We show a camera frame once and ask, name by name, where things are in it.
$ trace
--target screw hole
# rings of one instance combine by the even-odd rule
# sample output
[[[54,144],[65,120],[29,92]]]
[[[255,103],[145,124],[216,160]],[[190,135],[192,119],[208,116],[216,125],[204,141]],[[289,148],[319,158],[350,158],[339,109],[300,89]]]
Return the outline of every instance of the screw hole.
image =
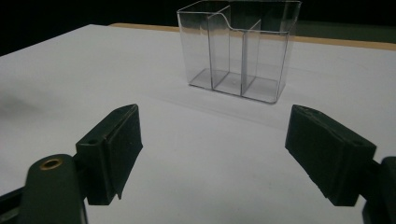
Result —
[[[60,166],[62,164],[62,160],[61,159],[50,159],[47,161],[44,161],[43,163],[41,163],[40,165],[40,169],[41,170],[52,170],[55,169],[56,167]]]

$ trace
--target clear plastic container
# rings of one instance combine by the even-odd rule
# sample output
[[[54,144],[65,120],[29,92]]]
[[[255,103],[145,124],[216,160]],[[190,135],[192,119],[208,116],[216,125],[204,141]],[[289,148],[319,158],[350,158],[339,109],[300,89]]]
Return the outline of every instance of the clear plastic container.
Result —
[[[275,103],[299,1],[199,1],[177,11],[190,85]]]

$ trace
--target black background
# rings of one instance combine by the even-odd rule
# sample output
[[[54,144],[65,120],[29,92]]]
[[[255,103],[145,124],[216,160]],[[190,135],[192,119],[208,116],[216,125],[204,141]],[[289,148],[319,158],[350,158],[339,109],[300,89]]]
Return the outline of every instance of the black background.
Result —
[[[87,24],[116,22],[177,26],[177,10],[196,0],[1,1],[0,55]],[[299,21],[396,27],[395,1],[302,0]]]

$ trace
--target white table surface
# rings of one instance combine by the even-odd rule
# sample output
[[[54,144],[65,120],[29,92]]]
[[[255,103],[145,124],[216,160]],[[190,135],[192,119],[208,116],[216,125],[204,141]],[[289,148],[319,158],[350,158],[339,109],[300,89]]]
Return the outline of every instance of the white table surface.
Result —
[[[90,223],[362,223],[334,207],[284,148],[305,105],[396,155],[396,51],[295,43],[275,105],[187,84],[179,33],[89,25],[0,57],[0,194],[113,109],[138,104],[144,148]]]

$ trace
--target wooden table edge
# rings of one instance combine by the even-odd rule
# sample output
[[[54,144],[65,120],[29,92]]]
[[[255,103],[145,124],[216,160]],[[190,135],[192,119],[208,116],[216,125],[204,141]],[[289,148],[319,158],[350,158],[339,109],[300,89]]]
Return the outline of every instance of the wooden table edge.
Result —
[[[119,22],[110,24],[110,26],[142,29],[142,30],[179,32],[178,27],[175,26],[160,26],[160,25],[146,25],[146,24],[119,23]],[[313,43],[313,44],[336,45],[336,46],[346,46],[346,47],[366,48],[366,49],[396,50],[396,44],[383,43],[383,42],[329,39],[329,38],[318,38],[318,37],[308,37],[308,36],[295,36],[294,40],[297,42]]]

